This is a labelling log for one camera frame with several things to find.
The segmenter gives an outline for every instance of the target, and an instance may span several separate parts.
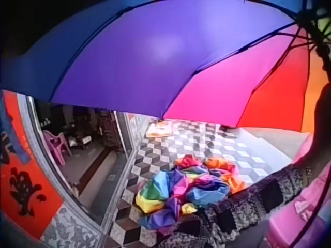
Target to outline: chinese character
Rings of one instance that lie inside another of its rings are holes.
[[[11,196],[16,200],[16,202],[21,205],[21,210],[19,215],[24,216],[29,214],[30,216],[35,216],[33,208],[28,208],[28,203],[31,196],[42,189],[40,184],[32,185],[30,175],[28,172],[17,172],[16,168],[11,169],[11,177],[9,179],[11,186],[15,188],[16,191],[10,191]],[[36,197],[40,202],[46,201],[46,196],[39,194]]]
[[[9,140],[9,137],[6,133],[1,134],[1,154],[0,154],[0,163],[9,164],[10,158],[9,153],[15,153],[15,150]]]

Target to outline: patterned sleeve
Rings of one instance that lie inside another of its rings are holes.
[[[304,170],[291,165],[228,199],[185,215],[176,231],[156,247],[224,247],[240,231],[265,220],[303,189]]]

